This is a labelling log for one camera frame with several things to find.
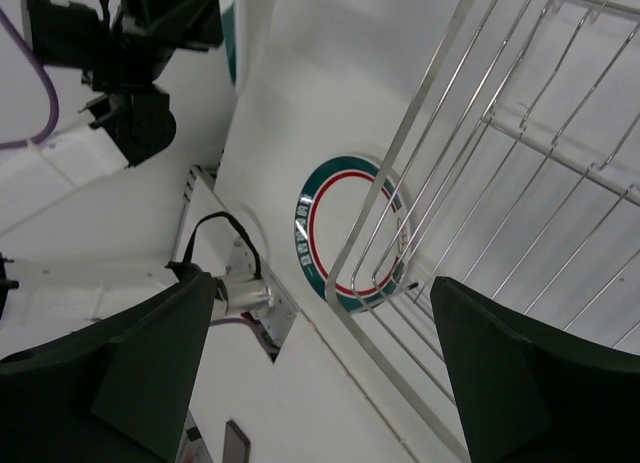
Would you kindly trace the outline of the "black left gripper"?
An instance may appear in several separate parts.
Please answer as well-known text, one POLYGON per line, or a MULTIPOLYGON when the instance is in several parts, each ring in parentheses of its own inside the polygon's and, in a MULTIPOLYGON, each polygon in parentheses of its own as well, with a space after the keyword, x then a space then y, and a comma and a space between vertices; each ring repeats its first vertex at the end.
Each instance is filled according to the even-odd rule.
POLYGON ((45 66, 81 71, 97 93, 85 108, 128 163, 166 149, 177 124, 156 81, 174 52, 223 42, 219 0, 98 0, 98 8, 21 0, 27 43, 45 66))

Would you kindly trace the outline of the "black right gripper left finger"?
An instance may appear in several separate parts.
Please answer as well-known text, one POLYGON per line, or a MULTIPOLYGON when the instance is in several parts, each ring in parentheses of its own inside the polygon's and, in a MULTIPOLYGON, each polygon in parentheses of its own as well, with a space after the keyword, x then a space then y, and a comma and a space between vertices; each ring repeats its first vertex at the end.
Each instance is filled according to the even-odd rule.
POLYGON ((217 284, 191 272, 1 361, 4 462, 173 462, 217 284))

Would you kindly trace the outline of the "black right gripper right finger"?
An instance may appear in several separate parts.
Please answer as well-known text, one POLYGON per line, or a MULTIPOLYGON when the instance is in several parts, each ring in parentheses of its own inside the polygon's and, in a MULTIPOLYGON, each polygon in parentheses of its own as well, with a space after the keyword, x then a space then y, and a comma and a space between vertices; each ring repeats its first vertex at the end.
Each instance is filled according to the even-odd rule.
POLYGON ((472 461, 638 461, 638 356, 450 277, 434 280, 430 299, 472 461))

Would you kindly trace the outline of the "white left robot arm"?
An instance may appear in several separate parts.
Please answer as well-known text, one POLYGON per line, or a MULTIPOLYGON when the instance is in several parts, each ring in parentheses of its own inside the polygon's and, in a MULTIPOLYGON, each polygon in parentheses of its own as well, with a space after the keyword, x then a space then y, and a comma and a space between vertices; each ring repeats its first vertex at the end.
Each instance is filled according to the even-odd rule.
POLYGON ((231 80, 246 80, 247 0, 98 1, 21 0, 22 27, 2 20, 49 100, 39 133, 1 146, 3 234, 171 145, 157 81, 175 52, 223 48, 231 80))

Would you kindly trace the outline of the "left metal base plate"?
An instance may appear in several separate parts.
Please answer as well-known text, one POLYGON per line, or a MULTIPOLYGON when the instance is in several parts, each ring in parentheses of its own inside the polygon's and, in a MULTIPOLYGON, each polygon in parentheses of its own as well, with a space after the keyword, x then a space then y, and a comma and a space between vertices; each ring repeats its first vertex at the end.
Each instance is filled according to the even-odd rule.
POLYGON ((261 338, 276 358, 298 316, 299 308, 273 272, 261 264, 261 276, 255 275, 256 262, 249 246, 236 238, 222 277, 230 315, 249 315, 261 338))

